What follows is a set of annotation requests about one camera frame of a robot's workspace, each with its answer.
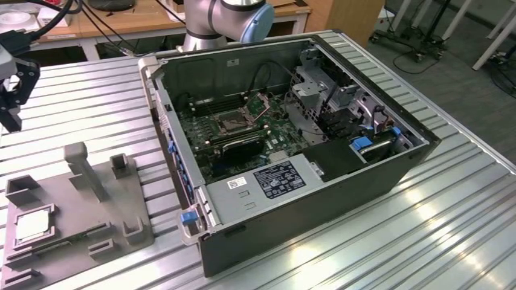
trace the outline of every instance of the caster wheel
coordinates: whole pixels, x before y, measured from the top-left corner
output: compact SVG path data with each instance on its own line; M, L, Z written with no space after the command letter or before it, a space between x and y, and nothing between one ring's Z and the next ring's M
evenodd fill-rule
M418 53L416 54L416 62L422 62L423 61L423 58L424 58L424 55Z

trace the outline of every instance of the open computer chassis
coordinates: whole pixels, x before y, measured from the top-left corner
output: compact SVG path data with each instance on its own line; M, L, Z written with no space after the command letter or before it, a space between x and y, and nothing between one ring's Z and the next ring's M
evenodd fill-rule
M386 194L440 143L319 36L140 68L207 277Z

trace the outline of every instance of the rolling stand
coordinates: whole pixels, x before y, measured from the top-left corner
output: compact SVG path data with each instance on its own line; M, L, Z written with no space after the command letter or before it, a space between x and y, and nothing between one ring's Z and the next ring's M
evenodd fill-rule
M391 30L388 32L376 30L371 36L371 42L376 43L378 40L384 37L391 41L408 46L412 48L412 56L416 62L423 61L427 55L431 55L438 60L442 59L443 53L447 50L447 46L444 44L446 40L443 40L439 36L435 36L434 32L436 31L438 24L440 23L450 3L451 0L446 0L442 4L440 10L432 21L432 25L424 35L418 27L407 27L400 36L398 36Z

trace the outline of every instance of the white pole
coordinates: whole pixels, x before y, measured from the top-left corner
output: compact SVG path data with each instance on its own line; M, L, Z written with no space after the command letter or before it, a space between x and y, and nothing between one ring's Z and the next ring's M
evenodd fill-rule
M418 13L418 16L416 18L414 19L414 22L411 24L411 26L414 28L419 27L419 24L422 23L422 20L423 20L423 17L426 16L427 14L427 11L428 11L428 8L430 8L430 4L432 4L434 0L427 0L424 3L423 3L423 7L422 9L419 10L419 13Z
M464 17L464 14L468 11L471 2L474 2L474 0L466 0L464 1L464 4L462 5L460 10L458 12L458 15L455 16L454 21L450 24L448 29L446 30L446 32L443 34L443 40L448 40L448 38L451 37L455 29L458 28L459 22L462 21L462 18Z
M396 31L398 26L400 25L403 16L406 15L407 8L410 7L412 0L403 0L400 11L398 11L395 22L392 23L392 29Z

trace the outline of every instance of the white sticker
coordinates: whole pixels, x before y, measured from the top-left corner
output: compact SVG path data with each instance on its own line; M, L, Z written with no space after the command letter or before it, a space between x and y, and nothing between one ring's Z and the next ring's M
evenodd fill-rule
M62 34L62 35L50 35L47 39L63 39L63 38L74 38L78 37L75 34Z
M228 181L230 189L236 189L239 186L247 185L247 181L244 177L239 177L238 179Z
M228 67L231 66L236 66L240 64L240 59L232 59L232 60L228 60Z

